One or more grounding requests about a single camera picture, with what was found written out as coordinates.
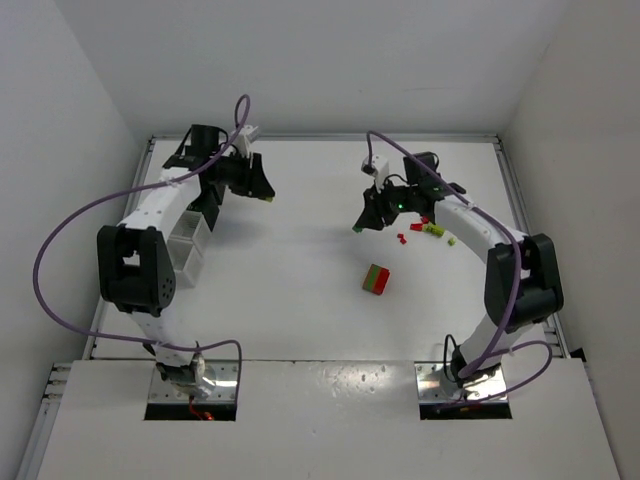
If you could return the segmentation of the lego block pile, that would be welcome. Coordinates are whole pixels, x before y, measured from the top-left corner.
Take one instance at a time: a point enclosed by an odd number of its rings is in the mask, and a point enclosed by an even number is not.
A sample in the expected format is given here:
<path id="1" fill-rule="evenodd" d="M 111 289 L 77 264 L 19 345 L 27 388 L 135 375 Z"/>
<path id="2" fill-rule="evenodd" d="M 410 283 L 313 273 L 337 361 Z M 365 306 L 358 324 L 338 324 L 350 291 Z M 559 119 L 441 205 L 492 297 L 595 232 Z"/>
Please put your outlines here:
<path id="1" fill-rule="evenodd" d="M 362 289 L 374 295 L 382 295 L 390 278 L 390 270 L 371 264 L 362 283 Z"/>

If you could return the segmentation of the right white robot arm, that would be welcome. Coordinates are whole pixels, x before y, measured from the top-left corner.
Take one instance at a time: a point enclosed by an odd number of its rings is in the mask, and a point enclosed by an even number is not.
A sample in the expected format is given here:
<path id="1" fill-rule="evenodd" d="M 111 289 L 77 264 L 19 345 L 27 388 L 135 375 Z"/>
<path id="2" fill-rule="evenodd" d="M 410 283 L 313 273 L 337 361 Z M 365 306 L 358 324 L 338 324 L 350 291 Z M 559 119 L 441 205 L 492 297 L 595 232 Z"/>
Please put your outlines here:
<path id="1" fill-rule="evenodd" d="M 395 184 L 386 160 L 370 154 L 362 161 L 373 183 L 363 193 L 353 229 L 381 231 L 399 215 L 416 213 L 452 233 L 483 262 L 484 316 L 441 370 L 461 388 L 526 348 L 522 336 L 563 307 L 555 247 L 549 236 L 514 230 L 478 207 L 462 186 L 442 178 L 435 153 L 410 154 L 403 162 L 405 176 Z"/>

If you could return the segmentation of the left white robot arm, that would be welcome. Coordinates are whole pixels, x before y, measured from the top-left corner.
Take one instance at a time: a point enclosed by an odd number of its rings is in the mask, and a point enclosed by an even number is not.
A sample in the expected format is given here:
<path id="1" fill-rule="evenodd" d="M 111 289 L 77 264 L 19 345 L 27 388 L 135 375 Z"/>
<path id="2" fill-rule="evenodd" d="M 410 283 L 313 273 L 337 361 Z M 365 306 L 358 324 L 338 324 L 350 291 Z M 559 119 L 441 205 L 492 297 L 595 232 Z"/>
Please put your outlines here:
<path id="1" fill-rule="evenodd" d="M 240 126 L 224 145 L 218 128 L 192 126 L 164 163 L 156 188 L 118 225 L 104 226 L 97 235 L 102 298 L 140 328 L 162 380 L 190 397 L 207 394 L 213 380 L 198 342 L 172 305 L 178 280 L 169 239 L 190 206 L 200 214 L 196 231 L 212 231 L 226 191 L 274 198 L 262 157 L 252 150 L 256 132 L 254 126 Z"/>

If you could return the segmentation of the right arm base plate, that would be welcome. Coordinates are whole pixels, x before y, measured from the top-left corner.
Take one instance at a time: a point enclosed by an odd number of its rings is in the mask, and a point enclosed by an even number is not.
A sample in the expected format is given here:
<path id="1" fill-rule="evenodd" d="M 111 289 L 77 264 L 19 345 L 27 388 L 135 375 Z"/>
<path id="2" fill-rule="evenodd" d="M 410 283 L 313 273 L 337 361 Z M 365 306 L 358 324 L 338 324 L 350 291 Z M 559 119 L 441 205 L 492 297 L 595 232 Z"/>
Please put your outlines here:
<path id="1" fill-rule="evenodd" d="M 416 363 L 415 375 L 420 406 L 507 400 L 506 382 L 500 367 L 464 380 L 461 386 L 446 377 L 443 364 L 438 362 Z"/>

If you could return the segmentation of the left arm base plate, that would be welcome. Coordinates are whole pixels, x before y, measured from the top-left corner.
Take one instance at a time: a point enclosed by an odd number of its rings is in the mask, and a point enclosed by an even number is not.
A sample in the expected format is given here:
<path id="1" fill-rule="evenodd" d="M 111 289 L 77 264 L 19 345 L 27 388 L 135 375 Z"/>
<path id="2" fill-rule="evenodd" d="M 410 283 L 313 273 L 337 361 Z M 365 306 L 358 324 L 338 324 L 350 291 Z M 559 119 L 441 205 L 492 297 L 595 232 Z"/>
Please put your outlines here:
<path id="1" fill-rule="evenodd" d="M 163 381 L 158 371 L 151 377 L 149 404 L 184 404 L 189 398 L 197 404 L 231 405 L 236 400 L 238 364 L 206 360 L 204 373 L 194 386 L 174 386 Z"/>

